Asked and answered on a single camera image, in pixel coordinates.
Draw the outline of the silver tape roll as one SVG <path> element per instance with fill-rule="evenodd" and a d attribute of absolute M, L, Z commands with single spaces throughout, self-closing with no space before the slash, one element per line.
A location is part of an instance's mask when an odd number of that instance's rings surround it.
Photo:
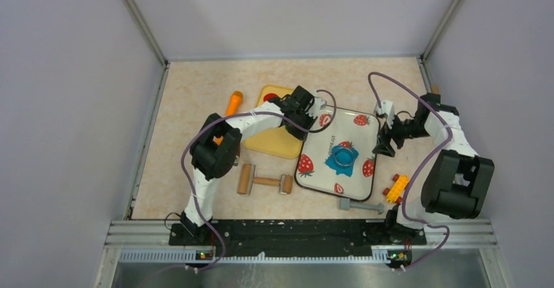
<path fill-rule="evenodd" d="M 339 147 L 333 154 L 333 161 L 338 168 L 350 168 L 353 166 L 357 155 L 350 148 Z"/>

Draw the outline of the blue play dough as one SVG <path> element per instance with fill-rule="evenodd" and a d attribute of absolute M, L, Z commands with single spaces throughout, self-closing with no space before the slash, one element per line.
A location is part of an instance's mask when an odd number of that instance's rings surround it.
<path fill-rule="evenodd" d="M 334 170 L 337 176 L 351 177 L 358 156 L 359 152 L 356 149 L 337 145 L 332 147 L 331 153 L 325 160 L 325 165 Z"/>

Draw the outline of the white strawberry enamel tray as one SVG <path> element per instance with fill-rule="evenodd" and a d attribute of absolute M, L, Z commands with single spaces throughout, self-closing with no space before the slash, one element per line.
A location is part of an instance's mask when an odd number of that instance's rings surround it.
<path fill-rule="evenodd" d="M 321 111 L 297 161 L 295 181 L 304 189 L 356 201 L 368 200 L 376 170 L 381 123 L 372 114 L 327 107 Z"/>

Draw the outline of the wooden roller tool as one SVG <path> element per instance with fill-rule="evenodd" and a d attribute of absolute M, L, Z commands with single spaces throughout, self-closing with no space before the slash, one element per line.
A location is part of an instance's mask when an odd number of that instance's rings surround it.
<path fill-rule="evenodd" d="M 236 192 L 239 195 L 248 196 L 251 194 L 254 185 L 277 187 L 282 195 L 290 195 L 293 190 L 293 177 L 282 174 L 279 178 L 260 177 L 256 175 L 256 166 L 243 164 L 238 180 Z"/>

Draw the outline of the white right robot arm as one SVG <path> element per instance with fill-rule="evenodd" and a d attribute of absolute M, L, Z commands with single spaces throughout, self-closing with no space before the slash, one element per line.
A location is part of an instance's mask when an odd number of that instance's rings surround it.
<path fill-rule="evenodd" d="M 421 96 L 414 116 L 401 120 L 391 101 L 380 101 L 375 109 L 386 118 L 379 130 L 373 153 L 395 156 L 407 139 L 431 137 L 436 159 L 416 200 L 388 210 L 383 235 L 399 244 L 425 223 L 451 219 L 475 219 L 480 215 L 495 170 L 491 159 L 480 156 L 468 143 L 460 125 L 459 112 L 441 102 L 441 96 Z"/>

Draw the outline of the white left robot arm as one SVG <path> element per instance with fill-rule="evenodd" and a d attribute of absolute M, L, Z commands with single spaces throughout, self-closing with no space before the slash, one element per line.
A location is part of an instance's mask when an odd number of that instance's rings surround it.
<path fill-rule="evenodd" d="M 325 99 L 297 86 L 292 93 L 273 97 L 246 112 L 209 115 L 184 150 L 191 156 L 192 166 L 191 171 L 182 166 L 191 189 L 180 218 L 185 237 L 197 245 L 207 241 L 219 183 L 233 168 L 245 140 L 283 127 L 291 136 L 303 141 L 326 105 Z"/>

